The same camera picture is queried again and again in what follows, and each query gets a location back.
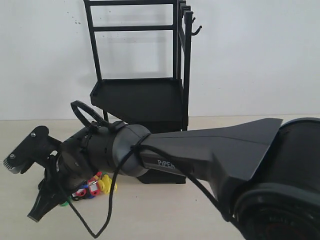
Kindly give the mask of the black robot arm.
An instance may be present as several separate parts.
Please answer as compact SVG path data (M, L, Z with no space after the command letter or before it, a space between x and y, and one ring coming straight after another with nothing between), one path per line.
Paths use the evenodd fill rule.
M4 160L34 163L44 178L28 216L38 222L98 172L158 170L190 179L246 240L320 237L320 120L264 118L239 125L151 133L138 124L81 120L65 141L36 127Z

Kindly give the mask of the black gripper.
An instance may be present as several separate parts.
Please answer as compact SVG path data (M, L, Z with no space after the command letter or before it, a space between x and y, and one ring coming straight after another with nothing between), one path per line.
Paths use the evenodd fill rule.
M24 174L37 163L44 168L38 194L27 214L39 222L48 212L67 201L67 191L77 190L90 178L90 164L84 148L88 129L83 127L65 141L49 136L47 126L39 125L4 159L4 167L13 174ZM53 151L56 160L49 159Z

